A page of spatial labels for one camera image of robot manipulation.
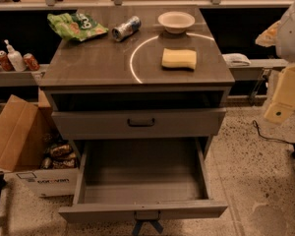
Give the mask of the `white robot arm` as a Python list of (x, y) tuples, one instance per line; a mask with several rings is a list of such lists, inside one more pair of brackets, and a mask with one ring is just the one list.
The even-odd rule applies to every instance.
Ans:
[(295, 1), (281, 19), (255, 40), (263, 47), (274, 46), (276, 55), (288, 62), (278, 74), (275, 91), (265, 111), (265, 119), (281, 124), (295, 111)]

